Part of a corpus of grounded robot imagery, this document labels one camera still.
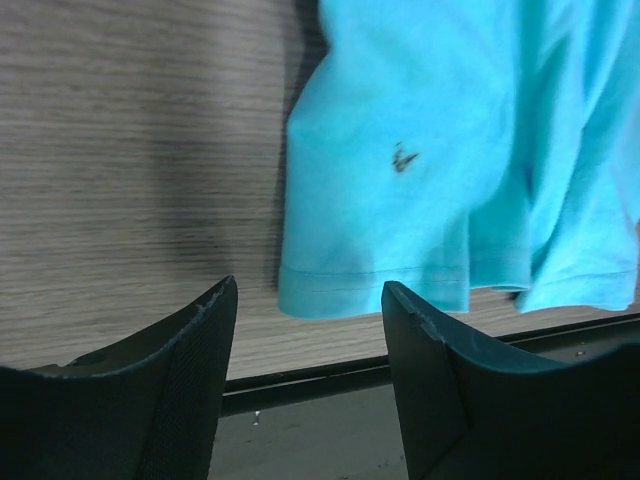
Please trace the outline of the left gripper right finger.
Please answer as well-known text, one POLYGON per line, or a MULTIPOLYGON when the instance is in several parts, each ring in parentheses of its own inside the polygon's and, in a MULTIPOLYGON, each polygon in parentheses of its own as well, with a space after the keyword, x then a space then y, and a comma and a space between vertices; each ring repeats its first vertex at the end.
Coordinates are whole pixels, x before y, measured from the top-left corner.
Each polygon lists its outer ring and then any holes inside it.
POLYGON ((408 287, 382 313, 412 479, 635 479, 639 346, 574 363, 511 346, 408 287))

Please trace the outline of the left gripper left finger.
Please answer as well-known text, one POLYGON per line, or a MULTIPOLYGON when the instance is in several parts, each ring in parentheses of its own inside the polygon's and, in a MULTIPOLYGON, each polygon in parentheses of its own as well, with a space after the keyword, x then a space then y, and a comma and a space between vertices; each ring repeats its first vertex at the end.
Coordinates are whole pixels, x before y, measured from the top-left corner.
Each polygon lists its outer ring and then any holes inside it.
POLYGON ((204 479, 234 337, 226 277, 67 365, 1 370, 5 479, 204 479))

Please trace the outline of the turquoise t shirt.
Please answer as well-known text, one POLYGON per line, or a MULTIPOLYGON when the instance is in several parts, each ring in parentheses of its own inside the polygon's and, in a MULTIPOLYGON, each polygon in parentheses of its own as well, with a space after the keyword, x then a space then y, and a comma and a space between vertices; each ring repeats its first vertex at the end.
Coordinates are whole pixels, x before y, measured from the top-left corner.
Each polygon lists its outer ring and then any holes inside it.
POLYGON ((398 281, 521 312, 634 300, 635 1, 323 1, 287 127, 278 304, 374 313, 398 281))

